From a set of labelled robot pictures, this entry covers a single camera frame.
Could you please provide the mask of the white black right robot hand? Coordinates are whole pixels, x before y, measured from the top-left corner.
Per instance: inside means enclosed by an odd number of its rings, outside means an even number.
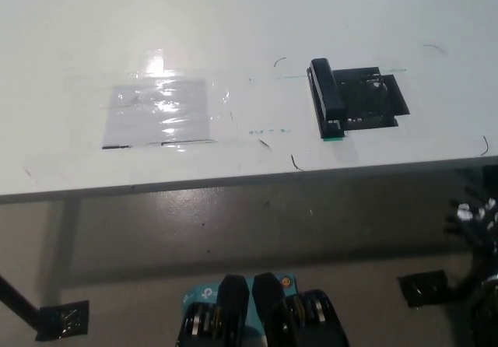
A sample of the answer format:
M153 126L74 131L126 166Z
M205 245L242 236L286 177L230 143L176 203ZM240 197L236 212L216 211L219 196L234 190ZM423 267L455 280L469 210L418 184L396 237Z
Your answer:
M450 200L453 212L445 217L444 232L463 237L471 247L487 254L497 255L497 200L472 204Z

